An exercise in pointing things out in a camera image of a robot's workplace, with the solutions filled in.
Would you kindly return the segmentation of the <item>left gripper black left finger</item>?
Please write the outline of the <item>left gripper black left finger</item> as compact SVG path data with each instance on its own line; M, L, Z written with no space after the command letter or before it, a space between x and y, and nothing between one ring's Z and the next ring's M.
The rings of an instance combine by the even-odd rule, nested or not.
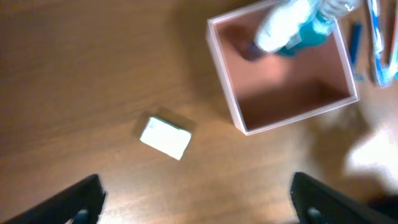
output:
M91 223L103 210L106 191L98 174L91 174L42 203L5 222L12 223Z

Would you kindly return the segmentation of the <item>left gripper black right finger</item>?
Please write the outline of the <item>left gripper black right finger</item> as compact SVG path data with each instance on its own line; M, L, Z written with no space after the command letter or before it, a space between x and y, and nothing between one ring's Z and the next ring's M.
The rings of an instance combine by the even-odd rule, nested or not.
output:
M304 172L293 175L290 198L299 223L397 223L397 197L369 207Z

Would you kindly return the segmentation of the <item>green white soap box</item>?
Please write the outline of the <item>green white soap box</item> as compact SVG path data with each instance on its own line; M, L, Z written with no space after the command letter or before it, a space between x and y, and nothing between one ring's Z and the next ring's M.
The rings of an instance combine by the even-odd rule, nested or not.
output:
M157 116L151 116L139 140L179 161L191 138L191 132L168 123Z

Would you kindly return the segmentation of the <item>teal mouthwash bottle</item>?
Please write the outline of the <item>teal mouthwash bottle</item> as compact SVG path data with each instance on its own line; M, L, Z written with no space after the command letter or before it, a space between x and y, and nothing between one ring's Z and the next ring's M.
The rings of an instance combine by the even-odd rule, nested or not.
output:
M277 53L294 56L304 48L323 44L337 27L338 20L355 11L361 3L361 0L320 1L298 32Z

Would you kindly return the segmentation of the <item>blue disposable razor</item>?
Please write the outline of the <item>blue disposable razor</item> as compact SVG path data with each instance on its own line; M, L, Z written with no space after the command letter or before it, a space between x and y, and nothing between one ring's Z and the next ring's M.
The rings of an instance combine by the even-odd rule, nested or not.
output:
M349 43L349 56L351 69L353 71L354 79L358 82L364 81L364 76L356 71L356 62L358 59L359 46L361 43L361 33L363 25L361 22L356 21L351 27L351 38Z

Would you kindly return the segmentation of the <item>clear spray bottle dark liquid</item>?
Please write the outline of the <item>clear spray bottle dark liquid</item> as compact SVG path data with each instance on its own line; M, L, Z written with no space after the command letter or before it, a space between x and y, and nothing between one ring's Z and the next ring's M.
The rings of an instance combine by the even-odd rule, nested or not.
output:
M255 61L285 47L317 5L317 0L289 0L273 8L260 23L252 41L245 46L244 59Z

